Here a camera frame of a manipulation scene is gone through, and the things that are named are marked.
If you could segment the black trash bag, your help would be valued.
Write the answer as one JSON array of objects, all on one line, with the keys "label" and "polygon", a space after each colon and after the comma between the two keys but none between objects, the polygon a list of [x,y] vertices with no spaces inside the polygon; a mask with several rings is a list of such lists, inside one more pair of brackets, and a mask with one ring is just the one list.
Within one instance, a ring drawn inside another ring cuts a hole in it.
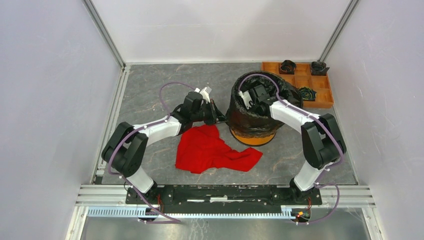
[{"label": "black trash bag", "polygon": [[227,125],[236,135],[243,138],[267,137],[275,134],[284,125],[281,121],[247,109],[239,95],[239,88],[245,92],[262,84],[266,91],[275,97],[277,89],[268,78],[278,85],[280,98],[303,108],[304,103],[300,91],[279,75],[261,70],[247,72],[240,76],[231,88],[229,107],[226,112]]}]

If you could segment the orange trash bin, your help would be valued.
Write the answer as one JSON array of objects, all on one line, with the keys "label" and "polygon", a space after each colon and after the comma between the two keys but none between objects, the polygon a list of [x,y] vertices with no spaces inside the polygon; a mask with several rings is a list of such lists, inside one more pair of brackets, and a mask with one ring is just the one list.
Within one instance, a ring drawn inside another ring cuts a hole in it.
[{"label": "orange trash bin", "polygon": [[232,129],[229,129],[231,135],[241,144],[246,145],[246,146],[250,146],[250,147],[260,147],[260,146],[264,146],[266,144],[268,144],[269,142],[271,142],[274,138],[276,133],[272,133],[271,135],[268,136],[262,136],[262,137],[258,137],[258,136],[253,136],[253,137],[243,137],[240,135],[237,135],[236,132]]}]

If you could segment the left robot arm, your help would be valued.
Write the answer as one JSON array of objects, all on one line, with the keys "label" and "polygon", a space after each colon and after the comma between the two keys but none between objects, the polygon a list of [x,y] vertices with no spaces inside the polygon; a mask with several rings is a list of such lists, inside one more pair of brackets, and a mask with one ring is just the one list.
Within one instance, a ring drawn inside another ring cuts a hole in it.
[{"label": "left robot arm", "polygon": [[195,122],[215,125],[227,121],[207,92],[190,91],[169,115],[153,122],[131,125],[124,121],[117,125],[101,152],[107,169],[125,179],[138,192],[145,204],[157,198],[155,181],[143,170],[146,148],[158,141],[188,131]]}]

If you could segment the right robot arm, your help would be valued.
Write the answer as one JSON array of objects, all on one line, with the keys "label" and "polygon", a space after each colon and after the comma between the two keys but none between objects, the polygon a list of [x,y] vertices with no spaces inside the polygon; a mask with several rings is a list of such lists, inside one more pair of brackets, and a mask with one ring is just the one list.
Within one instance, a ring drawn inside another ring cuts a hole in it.
[{"label": "right robot arm", "polygon": [[344,160],[346,144],[335,117],[303,110],[282,99],[278,93],[272,96],[262,84],[238,94],[247,109],[280,121],[300,133],[305,162],[290,181],[288,196],[293,203],[302,204],[317,186],[321,174]]}]

